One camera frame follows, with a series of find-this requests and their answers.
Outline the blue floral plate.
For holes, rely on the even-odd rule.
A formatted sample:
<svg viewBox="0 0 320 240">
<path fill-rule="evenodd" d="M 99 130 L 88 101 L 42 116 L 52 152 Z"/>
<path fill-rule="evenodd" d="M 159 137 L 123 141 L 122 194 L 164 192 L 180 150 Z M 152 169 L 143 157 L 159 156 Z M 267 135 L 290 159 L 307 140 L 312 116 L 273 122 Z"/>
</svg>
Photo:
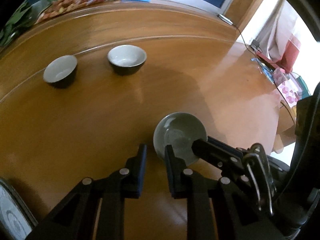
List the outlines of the blue floral plate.
<svg viewBox="0 0 320 240">
<path fill-rule="evenodd" d="M 38 225 L 17 191 L 1 178 L 1 229 L 9 239 L 26 239 Z"/>
</svg>

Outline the pink patterned box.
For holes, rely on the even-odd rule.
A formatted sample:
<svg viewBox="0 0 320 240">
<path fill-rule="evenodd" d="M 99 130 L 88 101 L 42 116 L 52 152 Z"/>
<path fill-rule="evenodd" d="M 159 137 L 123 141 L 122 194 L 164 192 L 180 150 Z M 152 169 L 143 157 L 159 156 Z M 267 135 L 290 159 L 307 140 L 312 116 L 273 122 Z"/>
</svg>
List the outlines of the pink patterned box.
<svg viewBox="0 0 320 240">
<path fill-rule="evenodd" d="M 302 99 L 302 88 L 291 74 L 286 75 L 281 68 L 276 68 L 272 73 L 274 83 L 279 89 L 290 108 Z"/>
</svg>

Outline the dark bowl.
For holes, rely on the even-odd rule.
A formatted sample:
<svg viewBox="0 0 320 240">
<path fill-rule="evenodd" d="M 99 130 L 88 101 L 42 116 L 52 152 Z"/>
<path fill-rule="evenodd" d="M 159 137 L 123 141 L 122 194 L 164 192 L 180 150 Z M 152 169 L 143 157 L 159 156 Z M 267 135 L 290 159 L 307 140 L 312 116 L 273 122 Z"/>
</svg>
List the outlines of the dark bowl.
<svg viewBox="0 0 320 240">
<path fill-rule="evenodd" d="M 165 146 L 171 145 L 175 156 L 189 166 L 198 161 L 191 149 L 197 139 L 207 140 L 207 131 L 201 120 L 190 113 L 175 112 L 165 116 L 156 126 L 153 146 L 158 157 L 163 160 Z"/>
<path fill-rule="evenodd" d="M 121 45 L 112 48 L 107 59 L 113 71 L 121 76 L 133 75 L 140 70 L 146 62 L 145 50 L 134 45 Z"/>
<path fill-rule="evenodd" d="M 78 60 L 75 56 L 61 56 L 48 64 L 43 80 L 55 88 L 67 88 L 73 83 L 77 69 Z"/>
</svg>

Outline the green leafy vegetables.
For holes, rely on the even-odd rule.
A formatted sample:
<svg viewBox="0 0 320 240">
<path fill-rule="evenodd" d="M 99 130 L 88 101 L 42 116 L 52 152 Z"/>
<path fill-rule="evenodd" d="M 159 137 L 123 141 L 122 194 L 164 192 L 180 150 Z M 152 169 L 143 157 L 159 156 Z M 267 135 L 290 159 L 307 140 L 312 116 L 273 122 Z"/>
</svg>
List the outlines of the green leafy vegetables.
<svg viewBox="0 0 320 240">
<path fill-rule="evenodd" d="M 31 28 L 46 4 L 47 2 L 42 2 L 42 0 L 25 0 L 1 30 L 1 47 L 8 46 L 14 39 Z"/>
</svg>

